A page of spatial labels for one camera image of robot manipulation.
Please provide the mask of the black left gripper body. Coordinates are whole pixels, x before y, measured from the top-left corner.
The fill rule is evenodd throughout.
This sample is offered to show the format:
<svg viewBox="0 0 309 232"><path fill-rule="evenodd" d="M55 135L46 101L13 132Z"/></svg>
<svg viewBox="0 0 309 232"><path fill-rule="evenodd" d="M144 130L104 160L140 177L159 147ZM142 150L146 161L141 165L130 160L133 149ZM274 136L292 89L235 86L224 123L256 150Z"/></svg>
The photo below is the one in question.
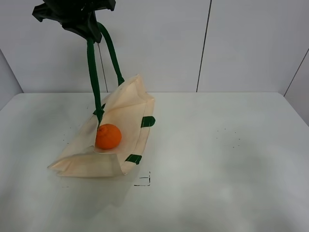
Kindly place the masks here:
<svg viewBox="0 0 309 232"><path fill-rule="evenodd" d="M102 35L95 11L113 11L115 5L115 0L44 0L34 7L32 15L39 22L44 19L57 21L63 29L100 43Z"/></svg>

